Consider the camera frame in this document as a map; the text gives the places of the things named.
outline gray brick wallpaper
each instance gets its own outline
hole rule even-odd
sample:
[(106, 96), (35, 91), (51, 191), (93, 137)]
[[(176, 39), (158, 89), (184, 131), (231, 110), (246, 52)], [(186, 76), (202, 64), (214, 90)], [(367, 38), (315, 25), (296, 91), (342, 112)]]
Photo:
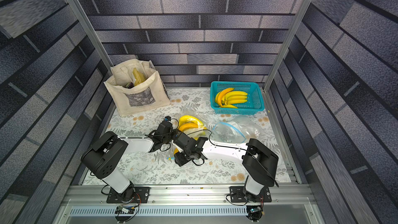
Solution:
[(114, 65), (132, 58), (152, 60), (161, 75), (176, 76), (163, 77), (167, 86), (204, 86), (219, 76), (263, 85), (301, 4), (301, 0), (79, 1)]
[(327, 224), (398, 220), (396, 9), (312, 0), (268, 91)]
[(51, 224), (105, 125), (109, 75), (64, 0), (0, 0), (0, 60), (0, 222)]

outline canvas tote bag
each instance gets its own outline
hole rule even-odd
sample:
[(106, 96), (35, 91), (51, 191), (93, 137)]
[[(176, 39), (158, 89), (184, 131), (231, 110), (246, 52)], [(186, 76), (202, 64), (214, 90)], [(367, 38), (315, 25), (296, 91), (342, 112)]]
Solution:
[[(144, 74), (147, 80), (131, 89), (124, 88), (127, 83), (133, 82), (134, 68)], [(121, 117), (171, 104), (159, 72), (151, 61), (131, 59), (117, 64), (111, 70), (113, 76), (104, 84)]]

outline banana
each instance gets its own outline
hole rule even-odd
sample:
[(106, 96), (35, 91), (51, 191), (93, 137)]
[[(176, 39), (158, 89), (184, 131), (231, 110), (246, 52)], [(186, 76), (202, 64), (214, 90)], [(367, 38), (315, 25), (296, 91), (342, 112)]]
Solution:
[(222, 90), (222, 91), (220, 92), (220, 94), (218, 95), (218, 98), (217, 98), (217, 104), (218, 104), (220, 107), (222, 107), (222, 103), (221, 103), (222, 97), (223, 97), (226, 93), (231, 92), (231, 91), (234, 90), (234, 89), (235, 89), (235, 88), (233, 88), (233, 87), (229, 87), (229, 88), (226, 88), (226, 89), (224, 89), (224, 90)]
[(180, 129), (180, 127), (186, 123), (196, 123), (199, 128), (206, 129), (206, 127), (202, 121), (200, 121), (199, 119), (197, 119), (193, 116), (190, 116), (190, 115), (184, 115), (184, 116), (180, 117), (180, 120), (178, 122), (179, 122), (179, 125), (178, 125), (177, 129)]
[(240, 104), (245, 102), (247, 102), (247, 100), (234, 100), (234, 101), (228, 101), (228, 104)]
[(214, 98), (214, 101), (217, 103), (217, 98), (218, 98), (218, 95), (220, 94), (221, 92), (218, 92), (217, 93), (217, 95), (216, 95), (216, 97)]
[(187, 129), (191, 129), (191, 128), (198, 128), (198, 124), (186, 123), (186, 124), (183, 124), (182, 126), (180, 126), (178, 129), (183, 132), (183, 131), (185, 131)]
[(139, 72), (137, 70), (137, 68), (134, 68), (132, 70), (132, 75), (135, 78), (134, 86), (137, 86), (138, 84), (141, 84), (142, 82), (144, 82), (146, 80), (145, 76), (141, 72)]
[(225, 95), (225, 98), (228, 99), (231, 96), (247, 96), (248, 93), (247, 92), (243, 92), (243, 91), (232, 91), (232, 92), (228, 92)]
[(247, 99), (247, 96), (230, 96), (227, 100), (228, 101), (234, 101), (238, 99)]
[(225, 107), (225, 108), (237, 108), (236, 106), (230, 105), (230, 104), (228, 104), (228, 105), (226, 105), (226, 106), (222, 106), (222, 107)]

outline metal vent grille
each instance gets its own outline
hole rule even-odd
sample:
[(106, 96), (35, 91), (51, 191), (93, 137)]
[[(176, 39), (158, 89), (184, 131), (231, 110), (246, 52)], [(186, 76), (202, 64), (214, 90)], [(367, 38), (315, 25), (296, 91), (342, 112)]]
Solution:
[[(115, 206), (73, 207), (70, 216), (114, 216)], [(137, 216), (240, 216), (246, 215), (246, 206), (140, 206)]]

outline blue plastic basket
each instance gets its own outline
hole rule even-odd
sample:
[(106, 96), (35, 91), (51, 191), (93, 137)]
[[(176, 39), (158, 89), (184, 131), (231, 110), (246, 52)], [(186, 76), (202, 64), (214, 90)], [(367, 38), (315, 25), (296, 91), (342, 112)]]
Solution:
[[(234, 104), (238, 108), (222, 108), (215, 102), (218, 92), (233, 87), (235, 91), (247, 92), (247, 102)], [(264, 110), (264, 100), (260, 87), (254, 82), (212, 82), (210, 88), (210, 104), (217, 114), (244, 114), (254, 115)]]

